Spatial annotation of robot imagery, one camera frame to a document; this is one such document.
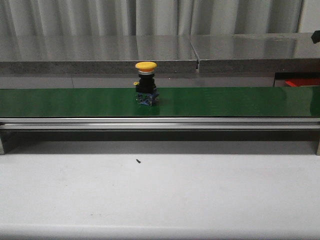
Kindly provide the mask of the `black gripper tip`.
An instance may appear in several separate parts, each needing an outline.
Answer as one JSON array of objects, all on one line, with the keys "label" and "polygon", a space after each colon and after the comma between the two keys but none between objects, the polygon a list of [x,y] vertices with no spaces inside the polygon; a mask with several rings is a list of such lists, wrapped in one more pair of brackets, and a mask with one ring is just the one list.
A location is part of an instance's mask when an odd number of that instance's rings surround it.
[{"label": "black gripper tip", "polygon": [[311,40],[313,44],[317,44],[320,42],[320,30],[315,30],[311,35]]}]

